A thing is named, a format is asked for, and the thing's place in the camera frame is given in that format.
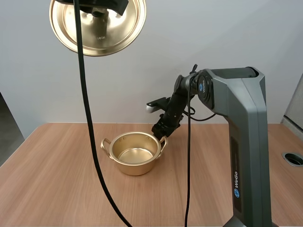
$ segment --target white wall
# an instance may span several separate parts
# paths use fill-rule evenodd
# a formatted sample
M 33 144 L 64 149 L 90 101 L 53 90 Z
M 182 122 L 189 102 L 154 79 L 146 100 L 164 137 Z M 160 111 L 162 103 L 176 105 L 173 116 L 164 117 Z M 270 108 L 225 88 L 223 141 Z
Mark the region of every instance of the white wall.
M 258 68 L 267 76 L 268 120 L 281 121 L 303 72 L 303 1 L 147 0 L 147 9 L 132 45 L 85 58 L 94 122 L 156 122 L 160 113 L 147 114 L 145 104 L 170 96 L 195 63 Z M 0 8 L 0 91 L 24 137 L 45 122 L 85 121 L 77 55 L 56 39 L 48 12 L 47 0 Z M 197 99 L 192 106 L 209 116 Z

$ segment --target blue logo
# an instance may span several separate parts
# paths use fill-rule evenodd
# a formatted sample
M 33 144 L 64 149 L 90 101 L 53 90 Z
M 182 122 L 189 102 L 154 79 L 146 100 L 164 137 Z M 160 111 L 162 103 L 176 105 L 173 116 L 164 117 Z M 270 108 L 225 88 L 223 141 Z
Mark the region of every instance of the blue logo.
M 233 192 L 235 193 L 235 196 L 237 198 L 240 197 L 240 193 L 239 193 L 238 189 L 235 188 L 235 190 L 233 190 Z

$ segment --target robotic arm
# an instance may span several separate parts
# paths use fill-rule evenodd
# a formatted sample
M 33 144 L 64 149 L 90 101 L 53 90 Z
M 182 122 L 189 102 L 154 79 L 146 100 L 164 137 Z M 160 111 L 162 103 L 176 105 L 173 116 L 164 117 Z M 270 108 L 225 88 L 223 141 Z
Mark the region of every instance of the robotic arm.
M 153 126 L 157 138 L 180 126 L 191 95 L 229 123 L 233 217 L 225 227 L 271 227 L 265 77 L 255 68 L 201 70 L 177 78 L 171 98 L 148 103 L 163 109 Z

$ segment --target floor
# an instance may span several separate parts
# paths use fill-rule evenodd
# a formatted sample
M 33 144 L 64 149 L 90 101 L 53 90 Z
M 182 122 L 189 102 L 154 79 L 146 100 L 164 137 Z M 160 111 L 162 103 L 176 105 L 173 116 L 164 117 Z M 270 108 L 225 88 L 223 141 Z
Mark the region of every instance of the floor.
M 24 138 L 0 93 L 0 166 L 23 141 Z

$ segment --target wego logo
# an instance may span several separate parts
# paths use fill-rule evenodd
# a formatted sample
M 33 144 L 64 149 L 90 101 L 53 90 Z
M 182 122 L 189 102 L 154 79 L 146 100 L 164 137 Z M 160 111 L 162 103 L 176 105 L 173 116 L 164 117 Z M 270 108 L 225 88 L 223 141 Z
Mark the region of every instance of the wego logo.
M 235 172 L 234 176 L 235 176 L 235 188 L 238 188 L 239 187 L 239 185 L 238 185 L 239 181 L 238 181 L 238 172 L 237 171 Z

